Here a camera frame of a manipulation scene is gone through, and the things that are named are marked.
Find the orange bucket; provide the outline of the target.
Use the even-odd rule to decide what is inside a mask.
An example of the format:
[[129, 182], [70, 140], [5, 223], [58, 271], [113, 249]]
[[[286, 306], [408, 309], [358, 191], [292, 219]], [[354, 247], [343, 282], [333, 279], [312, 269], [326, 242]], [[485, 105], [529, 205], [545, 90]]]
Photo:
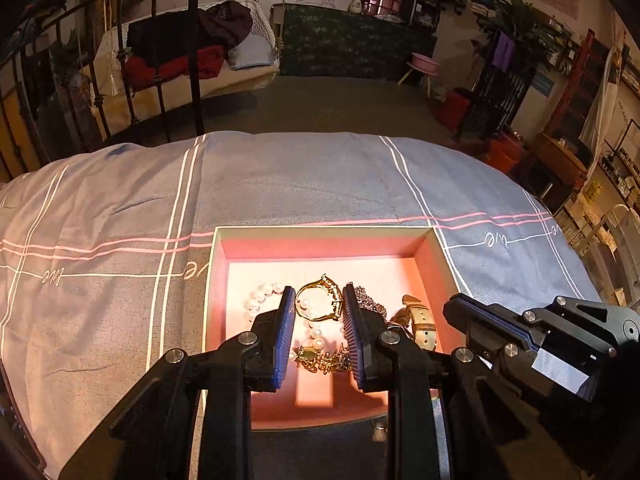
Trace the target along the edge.
[[483, 162], [510, 176], [526, 154], [527, 150], [518, 138], [512, 134], [500, 133], [488, 140]]

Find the pink stool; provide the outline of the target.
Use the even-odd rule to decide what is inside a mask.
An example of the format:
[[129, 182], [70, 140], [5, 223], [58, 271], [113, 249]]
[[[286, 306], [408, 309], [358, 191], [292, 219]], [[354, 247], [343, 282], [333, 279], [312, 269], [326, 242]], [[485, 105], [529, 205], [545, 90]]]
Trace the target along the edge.
[[412, 52], [408, 66], [409, 70], [400, 78], [400, 81], [397, 83], [398, 86], [403, 84], [413, 72], [418, 72], [423, 76], [423, 87], [426, 89], [427, 96], [431, 96], [432, 81], [439, 75], [440, 65], [427, 55]]

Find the dark maroon bag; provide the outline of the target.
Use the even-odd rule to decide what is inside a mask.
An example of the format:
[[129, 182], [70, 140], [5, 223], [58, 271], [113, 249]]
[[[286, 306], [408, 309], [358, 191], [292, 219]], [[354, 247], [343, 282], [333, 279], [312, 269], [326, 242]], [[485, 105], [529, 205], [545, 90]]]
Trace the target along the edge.
[[204, 47], [219, 46], [230, 51], [250, 33], [253, 18], [250, 9], [235, 0], [227, 0], [198, 11], [198, 41]]

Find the pale green jewelry box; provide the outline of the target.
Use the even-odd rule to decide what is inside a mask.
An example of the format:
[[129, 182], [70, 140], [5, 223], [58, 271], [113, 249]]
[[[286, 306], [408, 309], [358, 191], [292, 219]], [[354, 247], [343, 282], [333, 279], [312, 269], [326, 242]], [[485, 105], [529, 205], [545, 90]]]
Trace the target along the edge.
[[[463, 344], [442, 314], [459, 290], [434, 229], [426, 226], [224, 226], [209, 257], [202, 348], [216, 349], [245, 332], [259, 313], [277, 309], [280, 289], [298, 293], [292, 347], [345, 348], [335, 299], [352, 283], [388, 315], [412, 295], [427, 304], [437, 351]], [[309, 373], [294, 361], [275, 393], [252, 396], [257, 430], [288, 430], [359, 422], [386, 411], [386, 393], [361, 392], [349, 372]]]

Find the black iron bed frame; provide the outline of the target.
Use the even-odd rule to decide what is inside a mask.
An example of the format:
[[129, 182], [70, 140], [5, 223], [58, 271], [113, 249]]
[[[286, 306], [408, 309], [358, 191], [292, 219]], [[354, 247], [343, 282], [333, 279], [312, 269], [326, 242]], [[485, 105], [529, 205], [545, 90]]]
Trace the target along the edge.
[[151, 91], [167, 112], [158, 54], [175, 41], [196, 65], [200, 0], [34, 0], [1, 44], [1, 177], [92, 152], [144, 121], [127, 64], [132, 14], [148, 9]]

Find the red blanket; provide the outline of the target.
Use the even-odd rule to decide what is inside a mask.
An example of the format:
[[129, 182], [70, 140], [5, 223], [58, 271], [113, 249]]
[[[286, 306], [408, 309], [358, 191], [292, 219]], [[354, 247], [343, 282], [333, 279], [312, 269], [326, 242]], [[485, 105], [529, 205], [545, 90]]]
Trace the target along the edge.
[[[198, 79], [216, 78], [224, 65], [224, 48], [211, 46], [198, 49]], [[143, 58], [131, 55], [122, 71], [122, 80], [135, 92], [164, 84], [180, 76], [189, 76], [189, 58], [185, 55], [157, 68], [146, 64]]]

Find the gold snowflake brooch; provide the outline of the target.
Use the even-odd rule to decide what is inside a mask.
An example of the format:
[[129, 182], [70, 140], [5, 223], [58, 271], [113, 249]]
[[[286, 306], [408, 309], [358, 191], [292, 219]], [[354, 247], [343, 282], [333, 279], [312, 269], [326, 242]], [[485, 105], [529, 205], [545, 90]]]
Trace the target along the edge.
[[309, 373], [341, 374], [352, 369], [349, 352], [342, 346], [334, 352], [300, 346], [293, 350], [293, 356], [294, 362]]

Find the green floral covered table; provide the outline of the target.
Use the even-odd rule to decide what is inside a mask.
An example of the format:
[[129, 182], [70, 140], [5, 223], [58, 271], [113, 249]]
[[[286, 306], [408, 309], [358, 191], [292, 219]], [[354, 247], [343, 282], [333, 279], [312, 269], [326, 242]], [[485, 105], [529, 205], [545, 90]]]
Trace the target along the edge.
[[433, 29], [346, 11], [278, 3], [269, 21], [281, 46], [280, 72], [291, 77], [397, 80], [416, 52], [430, 56]]

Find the light blue pillow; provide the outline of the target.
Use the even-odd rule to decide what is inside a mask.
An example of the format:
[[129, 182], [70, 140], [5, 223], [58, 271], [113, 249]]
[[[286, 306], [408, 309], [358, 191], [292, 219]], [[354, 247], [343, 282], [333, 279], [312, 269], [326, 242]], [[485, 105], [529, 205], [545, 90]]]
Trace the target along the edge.
[[249, 34], [237, 47], [229, 51], [228, 63], [232, 70], [269, 66], [273, 61], [273, 46], [263, 36]]

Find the grey striped bed cover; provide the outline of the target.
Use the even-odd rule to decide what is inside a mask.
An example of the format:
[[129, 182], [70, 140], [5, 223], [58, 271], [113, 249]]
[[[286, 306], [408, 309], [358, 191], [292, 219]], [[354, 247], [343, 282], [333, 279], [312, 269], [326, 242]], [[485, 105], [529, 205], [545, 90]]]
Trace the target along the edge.
[[218, 131], [58, 160], [1, 188], [1, 357], [48, 476], [165, 350], [200, 350], [218, 226], [320, 222], [429, 226], [486, 304], [598, 296], [533, 196], [436, 144]]

